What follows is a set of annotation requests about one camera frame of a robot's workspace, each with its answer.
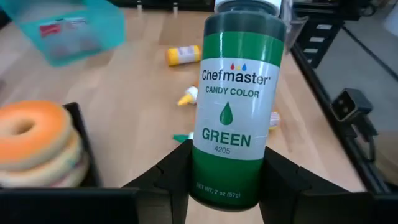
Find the green droplet icon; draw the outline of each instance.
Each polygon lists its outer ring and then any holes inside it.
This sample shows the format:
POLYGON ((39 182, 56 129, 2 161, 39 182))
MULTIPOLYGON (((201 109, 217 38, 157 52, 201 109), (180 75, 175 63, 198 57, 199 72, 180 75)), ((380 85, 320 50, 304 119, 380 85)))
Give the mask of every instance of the green droplet icon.
POLYGON ((233 120, 234 120, 234 118, 232 116, 231 107, 229 106, 229 103, 227 102, 227 104, 225 105, 224 109, 222 110, 222 112, 220 114, 220 122, 223 125, 229 125, 232 123, 233 120))

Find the chefmaster candy color bottle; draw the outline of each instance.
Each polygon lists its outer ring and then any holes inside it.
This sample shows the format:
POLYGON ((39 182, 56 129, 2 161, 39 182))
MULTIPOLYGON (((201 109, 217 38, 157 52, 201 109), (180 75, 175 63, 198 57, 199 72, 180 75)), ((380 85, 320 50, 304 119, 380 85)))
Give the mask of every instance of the chefmaster candy color bottle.
POLYGON ((280 0, 216 0, 205 22, 191 195, 240 210, 258 202, 286 27, 280 0))

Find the donut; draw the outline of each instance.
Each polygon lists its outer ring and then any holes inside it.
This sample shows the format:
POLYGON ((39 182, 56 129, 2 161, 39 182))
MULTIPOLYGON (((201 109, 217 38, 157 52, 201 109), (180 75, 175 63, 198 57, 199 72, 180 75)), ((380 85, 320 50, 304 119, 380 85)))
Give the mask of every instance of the donut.
POLYGON ((89 164, 90 163, 88 160, 88 154, 87 152, 84 152, 81 155, 81 159, 79 160, 79 162, 76 163, 76 165, 70 172, 68 172, 56 182, 45 187, 78 187, 86 177, 89 164))
POLYGON ((41 187, 51 184, 71 171, 80 160, 81 140, 73 130, 63 151, 56 158, 25 171, 0 171, 0 185, 3 187, 41 187))
POLYGON ((55 157, 72 133, 62 106, 29 100, 0 108, 0 170, 20 171, 55 157))

